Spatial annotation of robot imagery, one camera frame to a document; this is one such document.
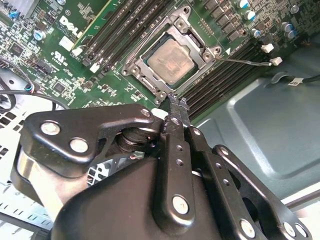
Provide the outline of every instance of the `capacitor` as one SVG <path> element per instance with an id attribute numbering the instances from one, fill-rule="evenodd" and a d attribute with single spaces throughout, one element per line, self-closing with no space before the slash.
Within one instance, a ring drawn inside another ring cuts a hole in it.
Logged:
<path id="1" fill-rule="evenodd" d="M 288 39 L 294 39 L 297 36 L 297 32 L 295 30 L 292 30 L 290 32 L 286 32 L 284 35 L 288 38 Z"/>
<path id="2" fill-rule="evenodd" d="M 56 0 L 56 1 L 60 5 L 65 5 L 66 4 L 66 0 Z"/>
<path id="3" fill-rule="evenodd" d="M 240 9 L 245 9 L 249 6 L 249 2 L 248 0 L 239 0 L 236 5 L 238 6 L 238 8 Z"/>
<path id="4" fill-rule="evenodd" d="M 299 12 L 300 8 L 298 5 L 293 5 L 290 9 L 291 14 L 297 14 Z"/>
<path id="5" fill-rule="evenodd" d="M 246 11 L 244 14 L 244 18 L 252 21 L 256 18 L 256 13 L 254 11 Z"/>
<path id="6" fill-rule="evenodd" d="M 46 33 L 44 31 L 34 31 L 33 37 L 37 41 L 42 41 L 43 39 L 46 38 Z"/>
<path id="7" fill-rule="evenodd" d="M 294 26 L 291 23 L 283 22 L 281 24 L 281 30 L 285 31 L 286 33 L 291 32 L 294 29 Z"/>
<path id="8" fill-rule="evenodd" d="M 255 29 L 255 28 L 253 28 L 253 29 L 251 30 L 251 35 L 252 35 L 254 38 L 257 39 L 257 38 L 260 37 L 261 32 L 260 32 L 259 30 Z"/>

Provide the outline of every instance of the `cpu socket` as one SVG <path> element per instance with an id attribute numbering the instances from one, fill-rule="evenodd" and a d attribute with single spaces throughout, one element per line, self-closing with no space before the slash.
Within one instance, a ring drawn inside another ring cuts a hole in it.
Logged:
<path id="1" fill-rule="evenodd" d="M 155 96 L 159 105 L 169 93 L 182 93 L 199 79 L 221 53 L 209 47 L 188 22 L 191 8 L 175 10 L 133 50 L 122 74 L 133 75 Z"/>

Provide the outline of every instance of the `heatsink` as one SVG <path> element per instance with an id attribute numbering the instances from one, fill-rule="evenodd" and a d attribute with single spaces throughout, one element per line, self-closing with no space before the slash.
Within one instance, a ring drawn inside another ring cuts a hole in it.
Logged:
<path id="1" fill-rule="evenodd" d="M 27 19 L 31 17 L 40 0 L 3 0 L 2 2 L 8 4 L 8 7 L 16 10 L 20 13 L 20 16 L 24 16 Z"/>

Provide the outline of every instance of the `motherboard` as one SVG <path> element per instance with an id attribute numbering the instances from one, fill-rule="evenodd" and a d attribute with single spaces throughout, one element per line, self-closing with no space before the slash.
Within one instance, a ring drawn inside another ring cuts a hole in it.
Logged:
<path id="1" fill-rule="evenodd" d="M 195 118 L 319 33 L 319 13 L 317 0 L 0 0 L 0 56 L 70 108 L 176 93 Z"/>

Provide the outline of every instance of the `silver screw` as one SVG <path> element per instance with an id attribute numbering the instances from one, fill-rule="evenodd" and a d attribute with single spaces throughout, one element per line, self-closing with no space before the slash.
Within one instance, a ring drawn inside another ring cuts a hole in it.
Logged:
<path id="1" fill-rule="evenodd" d="M 241 225 L 241 228 L 242 228 L 243 232 L 245 233 L 245 235 L 247 235 L 249 238 L 253 239 L 256 236 L 254 227 L 251 225 L 250 222 L 248 222 L 245 219 L 242 219 L 240 221 L 240 225 Z"/>
<path id="2" fill-rule="evenodd" d="M 308 234 L 306 233 L 306 231 L 302 226 L 296 223 L 295 228 L 298 230 L 299 233 L 301 233 L 302 236 L 304 236 L 305 238 L 308 237 Z"/>
<path id="3" fill-rule="evenodd" d="M 134 67 L 131 68 L 131 72 L 132 72 L 133 74 L 137 74 L 137 73 L 140 72 L 140 69 L 139 69 L 137 66 L 134 66 Z"/>
<path id="4" fill-rule="evenodd" d="M 180 196 L 174 196 L 172 199 L 173 207 L 179 214 L 187 214 L 189 206 L 186 200 Z"/>
<path id="5" fill-rule="evenodd" d="M 194 132 L 196 135 L 198 135 L 198 136 L 201 135 L 201 132 L 200 132 L 199 129 L 197 129 L 197 128 L 194 128 L 194 129 L 193 129 L 193 132 Z"/>
<path id="6" fill-rule="evenodd" d="M 40 128 L 44 134 L 51 135 L 51 136 L 57 135 L 61 131 L 58 124 L 54 122 L 45 122 L 41 125 Z"/>
<path id="7" fill-rule="evenodd" d="M 143 115 L 145 115 L 146 117 L 150 117 L 150 112 L 149 112 L 147 109 L 142 109 L 142 110 L 141 110 L 141 113 L 142 113 Z"/>
<path id="8" fill-rule="evenodd" d="M 286 232 L 291 236 L 291 237 L 295 237 L 296 236 L 296 232 L 294 230 L 294 228 L 287 222 L 283 223 L 284 229 L 286 230 Z"/>
<path id="9" fill-rule="evenodd" d="M 175 125 L 179 125 L 179 124 L 180 124 L 179 120 L 176 119 L 175 117 L 172 117 L 172 118 L 171 118 L 171 121 L 172 121 Z"/>
<path id="10" fill-rule="evenodd" d="M 222 152 L 224 155 L 229 155 L 228 150 L 225 149 L 224 147 L 221 147 L 220 150 L 221 150 L 221 152 Z"/>
<path id="11" fill-rule="evenodd" d="M 71 140 L 70 147 L 77 153 L 85 153 L 89 148 L 88 143 L 82 138 L 75 138 Z"/>

